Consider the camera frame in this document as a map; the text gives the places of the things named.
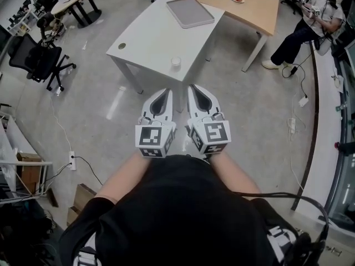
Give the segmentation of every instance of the cardboard box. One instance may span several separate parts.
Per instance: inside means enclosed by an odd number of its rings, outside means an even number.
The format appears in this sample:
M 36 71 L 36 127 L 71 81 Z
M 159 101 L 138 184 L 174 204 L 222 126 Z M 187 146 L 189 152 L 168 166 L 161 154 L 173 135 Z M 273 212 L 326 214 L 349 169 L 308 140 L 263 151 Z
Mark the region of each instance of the cardboard box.
M 17 153 L 17 159 L 22 162 L 41 162 L 42 159 L 37 154 Z M 34 193 L 36 184 L 39 182 L 40 166 L 17 166 L 17 174 L 26 185 L 26 187 Z
M 80 211 L 75 206 L 68 208 L 67 226 L 73 223 L 79 215 Z
M 77 185 L 77 191 L 74 198 L 74 207 L 81 212 L 85 205 L 96 195 L 96 192 L 85 184 L 81 183 Z

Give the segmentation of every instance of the white sneaker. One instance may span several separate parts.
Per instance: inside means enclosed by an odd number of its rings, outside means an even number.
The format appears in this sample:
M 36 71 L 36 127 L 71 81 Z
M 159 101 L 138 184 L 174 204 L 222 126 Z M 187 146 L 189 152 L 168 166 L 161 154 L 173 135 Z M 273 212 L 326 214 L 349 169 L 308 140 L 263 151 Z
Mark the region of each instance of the white sneaker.
M 266 69 L 278 69 L 280 65 L 274 64 L 271 60 L 264 60 L 261 62 L 261 65 L 264 66 Z
M 292 66 L 293 66 L 292 63 L 287 63 L 287 62 L 283 62 L 282 65 L 283 65 L 284 67 L 292 67 Z

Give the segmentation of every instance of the wooden table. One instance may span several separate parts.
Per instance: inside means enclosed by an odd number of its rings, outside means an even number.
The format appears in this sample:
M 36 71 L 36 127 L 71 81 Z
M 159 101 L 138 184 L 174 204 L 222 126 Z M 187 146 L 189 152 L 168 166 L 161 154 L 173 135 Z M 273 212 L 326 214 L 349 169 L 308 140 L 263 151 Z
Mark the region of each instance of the wooden table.
M 242 68 L 246 71 L 263 47 L 267 38 L 275 31 L 279 0 L 245 0 L 236 3 L 232 0 L 198 0 L 201 3 L 220 8 L 233 19 L 245 23 L 261 33 L 261 38 Z
M 65 3 L 58 2 L 57 4 L 54 5 L 51 14 L 55 15 L 58 14 L 62 11 L 65 11 L 66 9 L 70 9 L 70 12 L 73 14 L 75 19 L 78 21 L 78 28 L 85 28 L 88 25 L 94 23 L 100 16 L 101 16 L 101 10 L 99 10 L 93 0 L 88 0 L 93 7 L 93 11 L 90 13 L 86 13 L 85 10 L 83 9 L 82 5 L 79 3 L 79 0 L 69 0 Z M 80 11 L 80 13 L 83 15 L 85 21 L 83 21 L 78 14 L 75 12 L 73 6 L 76 6 L 77 9 Z

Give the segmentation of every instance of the desk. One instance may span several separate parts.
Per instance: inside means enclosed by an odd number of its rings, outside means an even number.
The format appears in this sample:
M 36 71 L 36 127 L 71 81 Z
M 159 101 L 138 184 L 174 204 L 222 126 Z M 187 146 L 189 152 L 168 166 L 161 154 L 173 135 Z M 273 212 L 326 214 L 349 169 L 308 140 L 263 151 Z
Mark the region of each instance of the desk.
M 169 77 L 173 82 L 174 106 L 177 111 L 182 112 L 187 89 L 184 80 L 192 74 L 190 69 L 200 52 L 206 52 L 205 57 L 210 60 L 214 29 L 224 11 L 204 5 L 214 16 L 215 22 L 183 29 L 168 10 L 168 1 L 172 0 L 156 0 L 151 4 L 118 37 L 106 54 L 111 56 L 139 94 L 143 92 L 143 88 L 127 64 Z M 174 57 L 181 59 L 180 70 L 172 68 L 171 59 Z
M 93 7 L 93 11 L 90 13 L 86 13 L 82 5 L 79 3 L 79 0 L 69 0 L 65 3 L 58 2 L 57 4 L 54 5 L 53 9 L 51 10 L 51 14 L 55 15 L 58 14 L 62 11 L 65 11 L 66 9 L 69 9 L 70 12 L 73 14 L 74 18 L 77 19 L 78 21 L 78 28 L 85 28 L 88 25 L 91 25 L 94 23 L 100 16 L 101 16 L 101 10 L 99 10 L 93 0 L 88 0 L 91 6 Z M 76 6 L 77 9 L 80 11 L 80 13 L 83 15 L 84 20 L 83 21 L 78 14 L 75 12 L 73 6 Z
M 232 0 L 198 0 L 201 3 L 220 8 L 225 14 L 261 33 L 261 38 L 242 68 L 246 71 L 263 47 L 267 38 L 275 31 L 279 0 L 245 0 L 245 3 L 236 3 Z
M 31 27 L 28 24 L 26 24 L 24 21 L 28 18 L 29 15 L 32 15 L 36 20 L 38 20 L 38 17 L 34 13 L 34 11 L 35 11 L 34 9 L 30 9 L 16 25 L 14 25 L 12 28 L 9 29 L 9 32 L 12 35 L 16 35 L 18 33 L 18 30 L 20 30 L 23 33 L 26 33 L 26 31 L 21 28 L 22 25 L 24 25 L 28 30 L 32 30 Z

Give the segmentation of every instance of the white shirt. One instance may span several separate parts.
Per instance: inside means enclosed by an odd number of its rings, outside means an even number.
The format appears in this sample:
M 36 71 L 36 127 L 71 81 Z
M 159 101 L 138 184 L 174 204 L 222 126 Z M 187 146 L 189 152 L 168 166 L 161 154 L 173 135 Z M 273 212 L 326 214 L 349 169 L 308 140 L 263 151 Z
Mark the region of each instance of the white shirt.
M 314 2 L 312 2 L 312 5 L 318 7 L 319 10 L 321 11 L 321 14 L 319 15 L 319 17 L 323 21 L 330 22 L 333 18 L 338 18 L 340 20 L 345 19 L 343 9 L 339 3 L 336 3 L 338 9 L 335 9 L 334 7 L 332 7 L 330 5 L 329 1 L 327 2 L 327 0 L 313 0 L 313 1 Z M 313 29 L 313 31 L 316 34 L 318 34 L 320 37 L 324 37 L 324 33 L 323 33 L 323 29 L 322 29 L 321 24 L 319 24 L 318 22 L 315 22 L 314 19 L 309 19 L 305 15 L 303 16 L 303 19 L 311 27 L 311 29 Z

